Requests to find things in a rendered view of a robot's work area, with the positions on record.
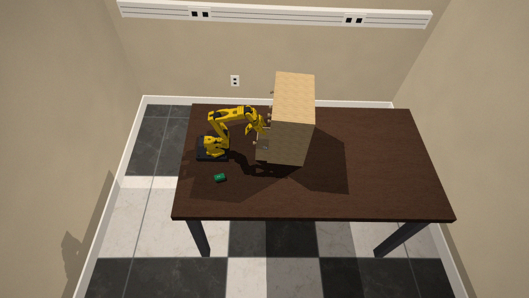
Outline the wooden chest of drawers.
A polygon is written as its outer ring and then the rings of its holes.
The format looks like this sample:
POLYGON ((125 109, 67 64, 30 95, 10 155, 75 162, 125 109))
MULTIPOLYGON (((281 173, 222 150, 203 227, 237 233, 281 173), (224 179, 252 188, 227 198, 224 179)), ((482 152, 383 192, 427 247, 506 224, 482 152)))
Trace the wooden chest of drawers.
POLYGON ((314 75, 276 71, 267 163, 303 166, 314 127, 314 75))

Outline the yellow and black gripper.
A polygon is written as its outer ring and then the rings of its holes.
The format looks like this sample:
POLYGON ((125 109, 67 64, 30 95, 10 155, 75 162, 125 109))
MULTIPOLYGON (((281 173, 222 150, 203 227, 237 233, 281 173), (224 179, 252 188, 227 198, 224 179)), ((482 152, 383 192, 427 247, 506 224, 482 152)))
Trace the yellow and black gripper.
POLYGON ((259 116, 259 118, 255 122, 249 123, 248 126, 245 128, 245 135, 247 135, 249 132, 251 132, 252 128, 254 128, 254 130, 259 132, 259 133, 262 133, 262 134, 265 134, 265 135, 267 134, 264 131, 264 129, 262 128, 263 126, 266 126, 264 118, 261 115, 258 115, 258 116, 259 116))

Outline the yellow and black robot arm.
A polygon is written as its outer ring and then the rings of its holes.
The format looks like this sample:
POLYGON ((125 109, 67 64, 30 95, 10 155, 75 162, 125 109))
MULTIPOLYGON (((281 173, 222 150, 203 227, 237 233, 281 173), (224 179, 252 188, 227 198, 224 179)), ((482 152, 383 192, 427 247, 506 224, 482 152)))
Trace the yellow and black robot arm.
POLYGON ((211 155, 213 157, 223 155, 224 150, 222 150, 221 148, 229 148, 230 137, 229 131, 223 122, 228 122, 237 119, 245 119, 245 117, 247 117, 250 122, 255 122, 259 118, 258 112, 254 108, 251 108, 250 105, 247 105, 246 107, 242 105, 233 109, 221 109, 216 111, 216 113, 214 113, 214 111, 209 112, 207 120, 213 126, 215 131, 219 134, 220 138, 205 136, 205 147, 207 148, 206 154, 211 155), (223 114, 225 114, 226 116, 221 118, 221 115, 223 114))

